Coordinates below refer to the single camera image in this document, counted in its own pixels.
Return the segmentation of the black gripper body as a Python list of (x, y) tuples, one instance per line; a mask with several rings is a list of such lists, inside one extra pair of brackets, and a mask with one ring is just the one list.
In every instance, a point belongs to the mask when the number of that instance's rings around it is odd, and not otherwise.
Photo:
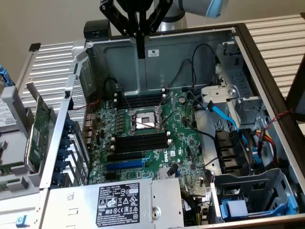
[(132, 11), (147, 11), (153, 3), (153, 0), (128, 0), (128, 8)]

